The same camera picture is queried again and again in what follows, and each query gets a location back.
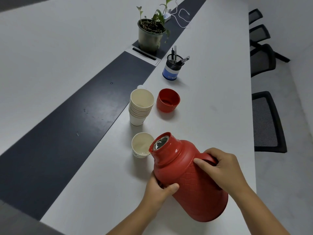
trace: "red thermos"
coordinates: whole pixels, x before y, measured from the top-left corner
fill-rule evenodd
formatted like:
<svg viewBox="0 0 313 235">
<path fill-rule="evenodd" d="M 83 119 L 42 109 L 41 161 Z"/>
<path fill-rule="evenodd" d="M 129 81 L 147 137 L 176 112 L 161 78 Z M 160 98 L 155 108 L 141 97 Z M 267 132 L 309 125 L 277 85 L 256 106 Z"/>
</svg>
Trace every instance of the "red thermos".
<svg viewBox="0 0 313 235">
<path fill-rule="evenodd" d="M 223 213 L 228 194 L 193 162 L 200 158 L 215 166 L 215 158 L 200 153 L 189 141 L 174 138 L 170 132 L 157 137 L 149 152 L 154 158 L 156 178 L 163 185 L 179 184 L 173 197 L 190 217 L 208 222 Z"/>
</svg>

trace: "thermos handle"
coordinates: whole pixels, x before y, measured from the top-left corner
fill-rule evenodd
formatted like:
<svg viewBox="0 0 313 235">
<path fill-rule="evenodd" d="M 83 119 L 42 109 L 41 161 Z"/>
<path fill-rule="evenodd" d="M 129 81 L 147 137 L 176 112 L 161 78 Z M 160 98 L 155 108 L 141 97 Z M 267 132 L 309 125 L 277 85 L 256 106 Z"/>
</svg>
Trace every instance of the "thermos handle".
<svg viewBox="0 0 313 235">
<path fill-rule="evenodd" d="M 206 161 L 207 163 L 209 163 L 210 165 L 212 166 L 216 166 L 218 164 L 218 161 L 216 158 L 214 158 L 213 156 L 211 156 L 210 154 L 208 153 L 200 153 L 200 154 L 197 154 L 195 156 L 195 158 L 199 158 L 199 159 L 202 159 L 204 161 Z"/>
</svg>

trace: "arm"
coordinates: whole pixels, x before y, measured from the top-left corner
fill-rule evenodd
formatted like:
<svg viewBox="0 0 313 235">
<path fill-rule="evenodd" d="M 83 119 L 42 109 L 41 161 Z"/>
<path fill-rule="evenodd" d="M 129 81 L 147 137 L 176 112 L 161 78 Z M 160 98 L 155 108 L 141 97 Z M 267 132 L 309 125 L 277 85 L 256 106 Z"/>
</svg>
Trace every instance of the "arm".
<svg viewBox="0 0 313 235">
<path fill-rule="evenodd" d="M 252 235 L 290 235 L 249 187 L 235 155 L 216 148 L 205 153 L 217 158 L 217 166 L 198 158 L 194 162 L 234 199 Z"/>
<path fill-rule="evenodd" d="M 166 198 L 179 189 L 178 184 L 162 189 L 154 172 L 147 183 L 146 191 L 138 207 L 122 222 L 116 225 L 107 235 L 140 235 L 148 224 L 156 217 Z"/>
</svg>

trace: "black mesh pen holder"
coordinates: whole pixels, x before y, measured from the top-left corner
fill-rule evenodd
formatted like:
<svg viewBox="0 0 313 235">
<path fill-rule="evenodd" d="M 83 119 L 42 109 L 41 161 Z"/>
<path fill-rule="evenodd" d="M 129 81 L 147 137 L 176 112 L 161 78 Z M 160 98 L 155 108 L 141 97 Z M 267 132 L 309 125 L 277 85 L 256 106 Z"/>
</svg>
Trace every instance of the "black mesh pen holder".
<svg viewBox="0 0 313 235">
<path fill-rule="evenodd" d="M 174 55 L 168 55 L 164 70 L 162 72 L 163 77 L 165 77 L 167 80 L 174 81 L 177 78 L 180 69 L 185 64 L 183 63 L 182 65 L 177 65 L 177 63 L 182 59 L 183 58 L 181 56 L 176 55 L 176 63 L 174 63 Z"/>
</svg>

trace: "thermos opening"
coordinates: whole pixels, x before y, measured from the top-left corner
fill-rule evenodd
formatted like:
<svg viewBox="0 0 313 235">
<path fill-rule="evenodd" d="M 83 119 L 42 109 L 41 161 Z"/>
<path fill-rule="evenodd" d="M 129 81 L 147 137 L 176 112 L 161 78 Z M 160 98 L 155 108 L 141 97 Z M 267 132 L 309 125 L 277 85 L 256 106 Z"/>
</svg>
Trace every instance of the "thermos opening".
<svg viewBox="0 0 313 235">
<path fill-rule="evenodd" d="M 160 138 L 158 141 L 156 141 L 153 145 L 153 151 L 160 149 L 167 141 L 169 137 L 168 136 L 163 136 Z"/>
</svg>

